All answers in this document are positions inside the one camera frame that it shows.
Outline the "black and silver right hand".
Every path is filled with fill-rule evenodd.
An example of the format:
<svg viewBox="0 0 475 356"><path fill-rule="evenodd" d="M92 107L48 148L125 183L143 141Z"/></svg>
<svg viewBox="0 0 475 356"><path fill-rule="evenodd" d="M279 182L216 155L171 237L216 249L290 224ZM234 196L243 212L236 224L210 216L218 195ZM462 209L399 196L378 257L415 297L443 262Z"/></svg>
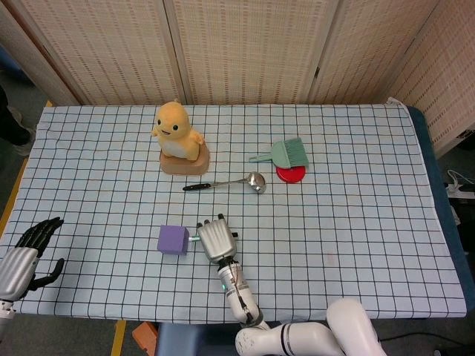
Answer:
<svg viewBox="0 0 475 356"><path fill-rule="evenodd" d="M197 234L210 263L233 258L237 253L237 243L226 218L218 214L213 221L205 220L197 224Z"/></svg>

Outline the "black and silver left hand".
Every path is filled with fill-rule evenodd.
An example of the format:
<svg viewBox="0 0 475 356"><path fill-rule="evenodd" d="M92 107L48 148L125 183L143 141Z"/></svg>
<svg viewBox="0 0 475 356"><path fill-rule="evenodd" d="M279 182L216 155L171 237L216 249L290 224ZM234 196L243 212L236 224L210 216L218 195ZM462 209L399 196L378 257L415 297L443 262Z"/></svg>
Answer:
<svg viewBox="0 0 475 356"><path fill-rule="evenodd" d="M55 282L64 268L65 259L59 258L51 273L36 278L36 268L51 237L64 220L60 217L43 220L29 227L14 248L1 259L1 300L14 303L29 291L36 291Z"/></svg>

